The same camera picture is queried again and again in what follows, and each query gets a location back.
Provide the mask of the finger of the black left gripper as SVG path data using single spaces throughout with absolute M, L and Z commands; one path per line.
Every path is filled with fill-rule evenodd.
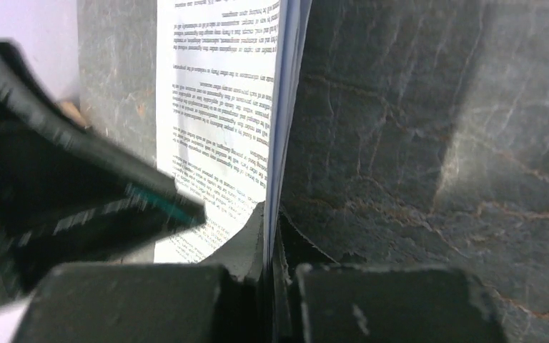
M 68 118 L 0 41 L 0 307 L 58 264 L 113 259 L 205 220 L 173 178 Z

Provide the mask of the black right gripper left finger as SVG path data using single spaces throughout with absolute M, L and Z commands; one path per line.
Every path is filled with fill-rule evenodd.
M 263 342 L 264 204 L 197 264 L 57 266 L 14 342 Z

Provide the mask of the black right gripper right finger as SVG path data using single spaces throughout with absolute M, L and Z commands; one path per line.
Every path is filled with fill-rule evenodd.
M 274 248 L 281 342 L 505 342 L 491 296 L 440 264 L 339 263 L 280 213 Z

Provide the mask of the white printed paper stack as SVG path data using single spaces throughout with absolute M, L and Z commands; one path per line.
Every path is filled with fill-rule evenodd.
M 199 262 L 263 206 L 277 228 L 310 1 L 159 1 L 156 161 L 207 221 L 157 242 L 156 263 Z

